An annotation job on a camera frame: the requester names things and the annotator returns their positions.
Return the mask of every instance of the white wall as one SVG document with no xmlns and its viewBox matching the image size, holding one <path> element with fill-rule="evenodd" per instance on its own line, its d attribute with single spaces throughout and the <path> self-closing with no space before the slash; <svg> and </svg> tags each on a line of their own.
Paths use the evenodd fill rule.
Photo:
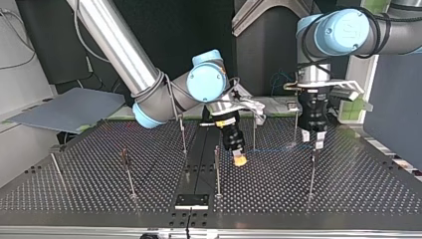
<svg viewBox="0 0 422 239">
<path fill-rule="evenodd" d="M 18 13 L 15 0 L 0 0 L 0 8 Z M 21 24 L 14 18 L 8 17 L 8 19 L 19 34 L 24 36 Z M 25 62 L 31 56 L 31 51 L 19 41 L 3 21 L 0 21 L 0 68 Z M 0 70 L 0 115 L 51 95 L 52 91 L 46 76 L 36 58 L 19 68 Z"/>
<path fill-rule="evenodd" d="M 15 0 L 0 0 L 0 8 L 18 13 Z M 8 18 L 21 34 L 23 28 Z M 0 21 L 0 68 L 27 61 L 32 56 L 7 25 Z M 9 70 L 0 70 L 0 187 L 49 154 L 57 143 L 55 132 L 1 121 L 22 108 L 52 96 L 39 61 Z"/>
</svg>

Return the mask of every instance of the yellow object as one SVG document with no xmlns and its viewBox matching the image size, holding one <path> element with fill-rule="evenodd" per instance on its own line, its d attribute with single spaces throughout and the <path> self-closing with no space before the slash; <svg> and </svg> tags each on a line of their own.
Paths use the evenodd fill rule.
<svg viewBox="0 0 422 239">
<path fill-rule="evenodd" d="M 243 165 L 245 165 L 245 164 L 246 164 L 246 162 L 248 161 L 248 160 L 246 160 L 246 156 L 244 156 L 244 155 L 241 155 L 241 156 L 235 156 L 235 157 L 234 157 L 234 160 L 235 160 L 235 165 L 236 165 L 236 166 L 243 166 Z"/>
<path fill-rule="evenodd" d="M 225 124 L 226 123 L 223 120 L 215 122 L 215 125 L 218 126 L 218 127 L 223 127 Z"/>
</svg>

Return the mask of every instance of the perforated table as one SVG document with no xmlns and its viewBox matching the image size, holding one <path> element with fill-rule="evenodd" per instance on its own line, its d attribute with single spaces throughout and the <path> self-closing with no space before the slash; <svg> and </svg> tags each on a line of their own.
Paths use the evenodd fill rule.
<svg viewBox="0 0 422 239">
<path fill-rule="evenodd" d="M 47 157 L 0 189 L 0 233 L 10 226 L 72 226 L 274 235 L 397 230 L 421 236 L 414 233 L 422 231 L 422 184 L 351 129 L 329 128 L 310 196 L 312 146 L 299 135 L 292 146 L 294 119 L 267 119 L 257 130 L 255 150 L 252 128 L 252 119 L 242 119 L 245 166 L 234 166 L 230 153 L 220 150 L 223 196 L 217 198 L 214 148 L 223 148 L 217 128 L 187 121 L 185 155 L 178 122 L 146 129 L 134 121 L 103 121 L 56 154 L 63 177 Z M 125 147 L 137 198 L 129 196 L 120 163 Z M 175 210 L 183 194 L 209 196 L 208 210 Z"/>
</svg>

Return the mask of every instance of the dark background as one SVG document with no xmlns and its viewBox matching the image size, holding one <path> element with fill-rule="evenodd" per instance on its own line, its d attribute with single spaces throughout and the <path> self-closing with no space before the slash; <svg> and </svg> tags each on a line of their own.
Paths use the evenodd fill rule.
<svg viewBox="0 0 422 239">
<path fill-rule="evenodd" d="M 95 74 L 87 78 L 86 51 L 75 32 L 73 11 L 66 0 L 16 0 L 40 63 L 59 94 L 78 87 L 111 91 L 120 79 L 109 63 L 89 55 Z M 170 79 L 192 68 L 192 57 L 218 49 L 229 77 L 239 76 L 255 96 L 269 96 L 278 71 L 296 69 L 296 26 L 299 18 L 287 8 L 264 13 L 239 38 L 231 33 L 231 20 L 245 0 L 114 0 L 153 64 Z M 322 12 L 335 9 L 336 0 L 320 0 Z M 103 53 L 80 24 L 87 44 Z M 348 58 L 335 59 L 332 69 L 344 77 Z M 286 79 L 280 78 L 280 84 Z M 120 84 L 117 93 L 131 100 Z M 289 95 L 281 87 L 274 95 Z"/>
</svg>

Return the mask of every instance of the robotic arm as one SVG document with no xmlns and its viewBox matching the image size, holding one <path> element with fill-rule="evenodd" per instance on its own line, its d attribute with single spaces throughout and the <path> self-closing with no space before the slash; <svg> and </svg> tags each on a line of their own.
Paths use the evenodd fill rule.
<svg viewBox="0 0 422 239">
<path fill-rule="evenodd" d="M 111 0 L 68 0 L 68 3 L 130 89 L 135 98 L 133 112 L 142 126 L 159 126 L 200 103 L 207 104 L 223 132 L 225 148 L 234 154 L 235 164 L 246 163 L 238 110 L 249 109 L 263 115 L 264 105 L 249 99 L 233 99 L 236 86 L 230 87 L 217 50 L 194 57 L 193 69 L 170 81 L 151 63 Z M 257 121 L 263 123 L 262 118 L 257 116 Z"/>
<path fill-rule="evenodd" d="M 310 131 L 315 131 L 315 149 L 323 148 L 326 105 L 333 86 L 349 85 L 363 93 L 356 82 L 332 80 L 327 58 L 422 52 L 421 9 L 421 1 L 392 0 L 388 13 L 382 16 L 365 9 L 343 9 L 308 16 L 298 23 L 297 87 L 303 107 L 298 126 L 303 130 L 304 141 L 309 141 Z"/>
</svg>

